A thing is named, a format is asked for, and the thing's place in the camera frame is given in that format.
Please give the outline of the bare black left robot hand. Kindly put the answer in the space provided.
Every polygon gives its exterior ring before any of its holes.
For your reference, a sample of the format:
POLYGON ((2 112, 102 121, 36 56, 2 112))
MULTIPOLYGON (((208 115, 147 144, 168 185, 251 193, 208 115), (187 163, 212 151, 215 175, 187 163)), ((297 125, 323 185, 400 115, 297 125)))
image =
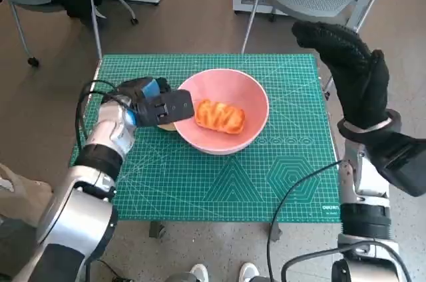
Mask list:
POLYGON ((171 87, 165 78, 151 76, 126 80, 117 87, 119 94, 127 96, 134 103, 141 102, 146 98, 155 98, 170 91, 171 87))

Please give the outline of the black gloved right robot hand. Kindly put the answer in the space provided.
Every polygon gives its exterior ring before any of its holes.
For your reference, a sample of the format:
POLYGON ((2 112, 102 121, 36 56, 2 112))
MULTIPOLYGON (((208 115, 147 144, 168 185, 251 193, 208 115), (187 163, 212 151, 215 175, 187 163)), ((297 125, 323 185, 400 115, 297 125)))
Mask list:
POLYGON ((371 51, 355 31, 341 25, 296 21, 292 33, 330 70, 347 122, 365 130, 387 120, 389 70, 381 50, 371 51))

